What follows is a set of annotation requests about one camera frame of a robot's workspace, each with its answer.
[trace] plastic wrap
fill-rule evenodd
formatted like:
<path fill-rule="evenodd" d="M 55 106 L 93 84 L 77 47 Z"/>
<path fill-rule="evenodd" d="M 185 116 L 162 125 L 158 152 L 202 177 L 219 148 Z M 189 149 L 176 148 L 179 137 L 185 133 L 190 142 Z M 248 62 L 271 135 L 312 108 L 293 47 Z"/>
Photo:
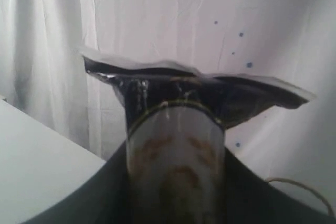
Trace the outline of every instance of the plastic wrap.
<path fill-rule="evenodd" d="M 86 72 L 112 85 L 125 108 L 134 223 L 223 223 L 225 130 L 313 98 L 275 78 L 81 54 Z"/>

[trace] wrinkled plastic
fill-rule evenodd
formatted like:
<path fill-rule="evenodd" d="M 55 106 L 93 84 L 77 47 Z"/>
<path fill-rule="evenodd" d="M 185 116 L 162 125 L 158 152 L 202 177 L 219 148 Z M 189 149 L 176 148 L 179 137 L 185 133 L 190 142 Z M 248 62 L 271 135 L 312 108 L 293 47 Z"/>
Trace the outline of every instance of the wrinkled plastic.
<path fill-rule="evenodd" d="M 225 130 L 313 95 L 274 78 L 141 64 L 82 48 L 86 72 L 113 86 L 127 122 L 136 223 L 223 223 Z"/>

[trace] black object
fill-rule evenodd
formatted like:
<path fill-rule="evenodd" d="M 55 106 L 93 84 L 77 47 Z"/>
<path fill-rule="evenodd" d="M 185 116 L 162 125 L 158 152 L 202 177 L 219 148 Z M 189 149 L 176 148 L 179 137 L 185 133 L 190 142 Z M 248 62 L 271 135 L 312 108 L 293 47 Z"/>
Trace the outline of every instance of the black object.
<path fill-rule="evenodd" d="M 128 178 L 125 143 L 91 179 L 73 194 L 25 224 L 128 224 Z M 270 186 L 229 150 L 225 156 L 228 224 L 332 224 L 324 215 Z"/>

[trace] white backdrop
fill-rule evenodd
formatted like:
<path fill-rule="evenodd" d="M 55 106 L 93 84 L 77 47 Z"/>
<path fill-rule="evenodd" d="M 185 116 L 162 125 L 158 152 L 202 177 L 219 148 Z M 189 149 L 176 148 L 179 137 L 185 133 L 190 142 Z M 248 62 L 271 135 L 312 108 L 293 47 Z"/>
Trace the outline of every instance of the white backdrop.
<path fill-rule="evenodd" d="M 336 208 L 335 17 L 336 0 L 0 0 L 0 93 L 108 158 L 125 138 L 123 109 L 85 75 L 81 42 L 143 62 L 278 77 L 318 98 L 273 108 L 226 144 L 262 178 L 310 185 Z M 301 189 L 279 188 L 325 211 Z"/>

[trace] white table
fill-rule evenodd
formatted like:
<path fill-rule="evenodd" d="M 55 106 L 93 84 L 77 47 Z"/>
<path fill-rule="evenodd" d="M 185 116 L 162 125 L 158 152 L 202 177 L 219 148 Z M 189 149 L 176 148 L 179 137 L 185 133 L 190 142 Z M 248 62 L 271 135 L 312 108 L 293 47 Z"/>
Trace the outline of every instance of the white table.
<path fill-rule="evenodd" d="M 54 205 L 104 161 L 0 100 L 0 223 Z"/>

